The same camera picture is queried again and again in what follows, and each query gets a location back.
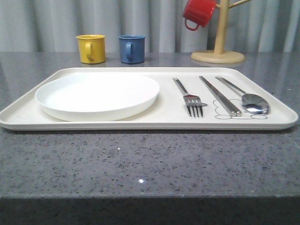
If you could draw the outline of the silver metal spoon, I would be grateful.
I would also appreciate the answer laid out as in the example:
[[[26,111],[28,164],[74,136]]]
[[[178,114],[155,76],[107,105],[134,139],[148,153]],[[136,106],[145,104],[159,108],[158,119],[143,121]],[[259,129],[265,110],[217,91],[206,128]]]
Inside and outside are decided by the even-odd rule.
[[[244,90],[223,77],[216,76],[215,78],[230,88],[240,92],[242,106],[248,112],[255,115],[267,115],[270,113],[270,104],[263,97],[252,93],[246,93]]]

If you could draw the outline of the grey pleated curtain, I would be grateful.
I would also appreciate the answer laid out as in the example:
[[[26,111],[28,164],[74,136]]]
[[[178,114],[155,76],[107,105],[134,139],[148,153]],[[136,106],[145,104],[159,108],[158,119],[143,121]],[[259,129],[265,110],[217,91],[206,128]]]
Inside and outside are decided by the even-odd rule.
[[[186,29],[184,0],[3,0],[0,49],[3,52],[76,52],[77,35],[105,35],[106,51],[119,50],[118,36],[146,37],[146,51],[189,53],[212,49],[216,10],[208,25]],[[252,0],[229,10],[225,49],[240,53],[297,52],[300,3]]]

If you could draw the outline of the blue enamel mug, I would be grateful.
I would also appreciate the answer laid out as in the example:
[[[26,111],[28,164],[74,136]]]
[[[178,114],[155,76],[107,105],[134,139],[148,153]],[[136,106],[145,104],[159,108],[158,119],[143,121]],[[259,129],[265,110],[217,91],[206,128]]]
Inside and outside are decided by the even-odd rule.
[[[120,61],[127,64],[143,63],[145,60],[144,35],[120,35]]]

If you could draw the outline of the white round plate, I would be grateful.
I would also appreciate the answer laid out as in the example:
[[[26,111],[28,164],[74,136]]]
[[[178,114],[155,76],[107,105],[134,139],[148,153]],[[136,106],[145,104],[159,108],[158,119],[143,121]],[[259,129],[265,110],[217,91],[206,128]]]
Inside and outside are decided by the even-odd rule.
[[[155,102],[159,84],[146,76],[78,73],[40,87],[35,99],[65,121],[114,121],[137,115]]]

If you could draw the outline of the silver metal fork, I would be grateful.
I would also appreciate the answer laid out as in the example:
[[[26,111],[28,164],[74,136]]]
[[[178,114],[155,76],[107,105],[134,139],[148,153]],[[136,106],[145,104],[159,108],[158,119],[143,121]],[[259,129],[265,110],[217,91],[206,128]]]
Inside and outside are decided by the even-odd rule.
[[[189,94],[181,81],[174,77],[173,81],[178,85],[178,87],[183,92],[183,100],[185,102],[187,111],[190,118],[200,118],[203,117],[203,104],[199,96]]]

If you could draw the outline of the yellow enamel mug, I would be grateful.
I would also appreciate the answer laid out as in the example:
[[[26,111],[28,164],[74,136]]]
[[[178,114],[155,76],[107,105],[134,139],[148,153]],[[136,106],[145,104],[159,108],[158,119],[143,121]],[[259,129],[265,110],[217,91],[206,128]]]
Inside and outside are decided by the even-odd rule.
[[[81,63],[98,64],[106,61],[105,35],[76,36]]]

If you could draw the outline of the cream rabbit serving tray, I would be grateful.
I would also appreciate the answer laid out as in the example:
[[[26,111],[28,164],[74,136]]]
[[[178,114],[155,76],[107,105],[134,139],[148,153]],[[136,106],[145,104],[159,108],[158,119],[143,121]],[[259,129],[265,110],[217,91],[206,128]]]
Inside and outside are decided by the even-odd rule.
[[[65,121],[47,114],[35,99],[43,85],[78,73],[143,75],[159,84],[155,102],[147,110],[114,121]],[[248,112],[240,92],[223,84],[223,77],[246,93],[261,96],[270,104],[270,113]],[[203,117],[190,118],[183,92],[173,81],[178,78],[189,94],[199,96]],[[237,70],[222,67],[79,67],[57,71],[0,113],[0,125],[11,130],[104,130],[104,129],[224,129],[282,130],[298,121],[297,113]]]

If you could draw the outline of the wooden mug tree stand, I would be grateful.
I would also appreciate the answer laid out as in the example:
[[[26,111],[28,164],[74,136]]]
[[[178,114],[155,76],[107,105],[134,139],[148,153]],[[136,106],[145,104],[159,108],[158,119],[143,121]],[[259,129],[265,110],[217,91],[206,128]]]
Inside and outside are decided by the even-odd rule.
[[[234,51],[226,51],[225,37],[228,24],[229,9],[248,2],[249,0],[238,0],[237,2],[230,4],[229,0],[221,0],[217,4],[217,8],[220,10],[215,45],[213,50],[201,50],[193,52],[191,58],[196,61],[207,63],[240,63],[245,60],[245,56],[242,53]]]

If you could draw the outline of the red enamel mug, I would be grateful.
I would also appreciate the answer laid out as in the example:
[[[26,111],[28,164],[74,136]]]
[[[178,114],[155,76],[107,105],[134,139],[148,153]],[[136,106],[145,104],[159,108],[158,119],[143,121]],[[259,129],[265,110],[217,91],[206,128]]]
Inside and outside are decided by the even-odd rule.
[[[205,27],[211,19],[216,5],[216,0],[188,0],[183,11],[186,28],[196,31],[200,26]],[[194,22],[196,27],[189,27],[187,21]]]

